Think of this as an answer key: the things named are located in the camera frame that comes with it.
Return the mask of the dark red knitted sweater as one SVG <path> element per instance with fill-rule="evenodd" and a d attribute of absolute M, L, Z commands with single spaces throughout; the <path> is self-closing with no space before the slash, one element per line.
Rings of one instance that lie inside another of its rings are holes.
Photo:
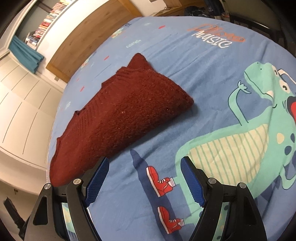
<path fill-rule="evenodd" d="M 158 126 L 187 111 L 194 101 L 174 81 L 156 72 L 135 54 L 102 83 L 99 92 L 74 112 L 57 138 L 50 164 L 50 181 L 63 186 L 111 158 Z"/>

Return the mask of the blue dinosaur print bedsheet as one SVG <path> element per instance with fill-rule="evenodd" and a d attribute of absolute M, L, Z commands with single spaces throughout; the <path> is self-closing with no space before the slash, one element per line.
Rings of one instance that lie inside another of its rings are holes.
<path fill-rule="evenodd" d="M 57 108 L 48 178 L 62 186 L 100 157 L 88 208 L 102 240 L 188 240 L 202 215 L 181 159 L 248 186 L 267 240 L 295 214 L 295 57 L 215 19 L 131 20 L 78 68 Z"/>

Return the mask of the white wardrobe with louvres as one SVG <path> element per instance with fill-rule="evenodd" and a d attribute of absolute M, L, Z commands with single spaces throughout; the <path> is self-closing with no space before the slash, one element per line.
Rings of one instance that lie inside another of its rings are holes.
<path fill-rule="evenodd" d="M 46 169 L 54 118 L 62 92 L 15 59 L 1 59 L 1 150 Z"/>

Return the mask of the teal curtain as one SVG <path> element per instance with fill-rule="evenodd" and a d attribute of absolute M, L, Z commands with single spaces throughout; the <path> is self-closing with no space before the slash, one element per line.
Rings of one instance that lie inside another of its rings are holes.
<path fill-rule="evenodd" d="M 33 74 L 36 73 L 40 63 L 44 59 L 42 54 L 26 45 L 17 36 L 13 36 L 9 45 L 9 50 L 17 60 Z"/>

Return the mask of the row of books on shelf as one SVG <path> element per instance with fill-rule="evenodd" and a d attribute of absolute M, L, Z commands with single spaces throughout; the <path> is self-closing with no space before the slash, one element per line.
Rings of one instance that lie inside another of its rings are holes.
<path fill-rule="evenodd" d="M 25 43 L 31 48 L 36 49 L 41 39 L 43 39 L 48 30 L 53 26 L 55 20 L 58 20 L 62 13 L 64 13 L 74 2 L 75 1 L 57 1 L 38 28 L 35 31 L 28 33 L 25 38 Z"/>

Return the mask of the wooden headboard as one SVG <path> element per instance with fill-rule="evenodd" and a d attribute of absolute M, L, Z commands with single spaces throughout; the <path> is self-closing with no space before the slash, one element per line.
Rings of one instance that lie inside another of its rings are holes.
<path fill-rule="evenodd" d="M 63 41 L 46 69 L 69 82 L 88 57 L 117 29 L 142 17 L 131 1 L 107 1 L 87 16 Z"/>

